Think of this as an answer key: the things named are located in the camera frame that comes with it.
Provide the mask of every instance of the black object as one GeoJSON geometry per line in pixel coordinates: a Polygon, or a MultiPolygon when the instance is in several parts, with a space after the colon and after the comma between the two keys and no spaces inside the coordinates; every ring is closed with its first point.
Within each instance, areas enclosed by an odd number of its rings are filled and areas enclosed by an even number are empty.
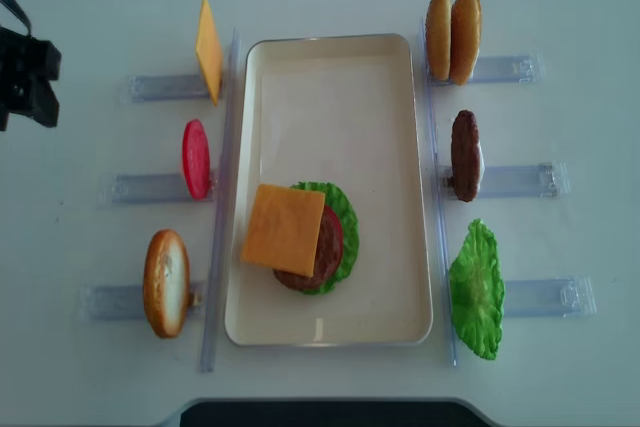
{"type": "Polygon", "coordinates": [[[455,402],[299,401],[203,402],[187,409],[180,427],[488,427],[455,402]]]}
{"type": "Polygon", "coordinates": [[[10,113],[55,127],[60,104],[49,81],[58,80],[62,56],[51,42],[31,36],[31,22],[15,0],[0,3],[28,31],[25,36],[0,27],[0,131],[10,113]]]}

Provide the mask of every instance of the black strap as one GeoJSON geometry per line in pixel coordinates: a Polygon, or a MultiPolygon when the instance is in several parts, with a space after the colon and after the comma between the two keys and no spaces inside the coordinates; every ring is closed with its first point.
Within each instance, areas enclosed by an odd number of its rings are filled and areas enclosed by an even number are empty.
{"type": "Polygon", "coordinates": [[[27,28],[27,32],[31,35],[31,21],[24,10],[20,8],[16,0],[0,0],[0,3],[4,5],[9,12],[16,16],[16,18],[24,24],[27,28]]]}

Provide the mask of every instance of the lettuce leaf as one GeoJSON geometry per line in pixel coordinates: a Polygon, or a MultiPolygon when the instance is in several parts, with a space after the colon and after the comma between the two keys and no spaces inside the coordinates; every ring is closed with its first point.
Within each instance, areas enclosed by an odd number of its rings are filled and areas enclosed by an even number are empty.
{"type": "Polygon", "coordinates": [[[500,275],[498,242],[480,219],[449,269],[452,321],[460,340],[479,357],[495,360],[502,340],[504,281],[500,275]]]}
{"type": "Polygon", "coordinates": [[[338,270],[329,277],[329,279],[317,289],[304,290],[302,293],[308,295],[321,295],[331,292],[337,282],[340,282],[349,275],[351,275],[351,269],[353,264],[356,263],[358,258],[358,249],[360,248],[360,236],[358,234],[358,217],[353,210],[351,202],[344,195],[344,192],[340,190],[334,184],[323,182],[298,182],[296,185],[291,186],[293,189],[300,190],[314,190],[317,192],[324,192],[324,203],[331,207],[331,210],[335,212],[340,219],[342,225],[342,242],[344,243],[342,251],[342,261],[338,270]]]}

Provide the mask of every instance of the tray rim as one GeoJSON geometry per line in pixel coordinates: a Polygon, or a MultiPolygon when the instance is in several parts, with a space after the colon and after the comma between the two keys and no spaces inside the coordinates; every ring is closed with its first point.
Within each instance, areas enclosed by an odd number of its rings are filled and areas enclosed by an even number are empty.
{"type": "MultiPolygon", "coordinates": [[[[226,265],[226,269],[225,269],[225,281],[224,281],[224,285],[225,285],[225,289],[224,289],[224,298],[220,299],[223,301],[223,313],[222,313],[222,321],[224,324],[224,333],[227,337],[227,339],[236,347],[241,347],[243,349],[255,349],[255,348],[259,348],[259,349],[300,349],[300,348],[354,348],[354,347],[358,347],[358,348],[376,348],[376,347],[415,347],[417,345],[422,344],[426,338],[429,336],[429,334],[431,333],[431,330],[433,329],[433,322],[434,322],[434,312],[433,312],[433,289],[431,286],[431,268],[430,268],[430,262],[429,262],[429,257],[428,257],[428,253],[429,253],[429,240],[427,238],[427,226],[426,226],[426,221],[427,221],[427,216],[426,216],[426,212],[425,212],[425,197],[424,197],[424,181],[422,179],[422,159],[420,158],[420,149],[419,149],[419,142],[420,142],[420,137],[419,137],[419,133],[418,133],[418,119],[417,119],[417,109],[418,109],[418,104],[417,104],[417,98],[416,98],[416,88],[422,88],[422,86],[416,86],[416,73],[415,73],[415,69],[413,66],[413,62],[414,62],[414,52],[411,49],[411,45],[409,43],[409,41],[407,40],[407,38],[399,33],[394,33],[394,32],[387,32],[387,33],[372,33],[372,34],[354,34],[354,35],[334,35],[334,36],[320,36],[320,37],[294,37],[294,38],[284,38],[284,39],[263,39],[263,40],[259,40],[256,43],[254,43],[247,51],[246,57],[245,57],[245,63],[244,63],[244,88],[242,89],[242,108],[240,110],[241,112],[241,121],[239,123],[239,147],[238,147],[238,153],[237,153],[237,161],[238,161],[238,165],[237,165],[237,169],[234,169],[234,187],[235,187],[235,202],[233,205],[233,218],[232,218],[232,224],[231,224],[231,238],[229,239],[229,257],[227,258],[227,265],[226,265]],[[236,215],[236,203],[238,201],[237,199],[237,188],[238,188],[238,173],[239,173],[239,169],[240,169],[240,165],[239,165],[239,160],[240,160],[240,150],[241,150],[241,145],[242,145],[242,126],[243,126],[243,122],[244,122],[244,113],[245,113],[245,101],[246,101],[246,89],[247,89],[247,73],[248,73],[248,67],[249,67],[249,57],[251,56],[251,53],[253,52],[253,50],[262,45],[262,44],[268,44],[268,43],[292,43],[292,42],[309,42],[309,41],[323,41],[323,40],[347,40],[347,39],[363,39],[363,38],[375,38],[375,37],[380,37],[380,38],[389,38],[389,37],[393,37],[393,38],[397,38],[399,39],[403,45],[406,47],[407,51],[408,51],[408,62],[409,62],[409,71],[411,74],[411,98],[413,100],[413,118],[414,118],[414,125],[415,125],[415,138],[416,138],[416,146],[418,147],[416,155],[417,155],[417,163],[418,163],[418,180],[419,180],[419,187],[420,187],[420,206],[421,206],[421,218],[422,218],[422,237],[424,238],[424,246],[426,249],[426,253],[425,253],[425,259],[426,259],[426,263],[425,263],[425,269],[423,272],[424,275],[424,280],[423,283],[426,284],[425,285],[425,292],[428,294],[428,305],[429,305],[429,319],[428,322],[426,323],[423,331],[420,332],[420,336],[417,337],[415,340],[406,340],[406,341],[380,341],[380,342],[365,342],[365,341],[347,341],[347,342],[292,342],[292,343],[287,343],[287,342],[283,342],[283,343],[242,343],[237,341],[233,335],[231,335],[231,333],[229,332],[229,328],[228,328],[228,324],[227,324],[227,314],[228,314],[228,308],[229,308],[229,295],[228,295],[228,290],[229,290],[229,281],[230,281],[230,275],[231,275],[231,268],[232,268],[232,248],[233,248],[233,237],[234,237],[234,233],[233,233],[233,229],[234,229],[234,225],[235,225],[235,215],[236,215]]],[[[422,83],[422,77],[419,77],[419,82],[422,83]]]]}

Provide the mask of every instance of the cheese slice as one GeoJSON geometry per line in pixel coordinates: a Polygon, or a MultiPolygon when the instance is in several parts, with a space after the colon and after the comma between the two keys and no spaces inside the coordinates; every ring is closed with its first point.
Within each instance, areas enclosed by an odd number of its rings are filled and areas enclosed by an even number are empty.
{"type": "Polygon", "coordinates": [[[312,277],[323,210],[322,192],[259,185],[242,261],[312,277]]]}
{"type": "Polygon", "coordinates": [[[208,0],[202,0],[200,21],[198,22],[198,36],[196,37],[196,57],[200,64],[200,71],[209,89],[209,95],[214,105],[218,105],[220,95],[220,80],[222,79],[222,47],[213,21],[213,13],[208,0]]]}

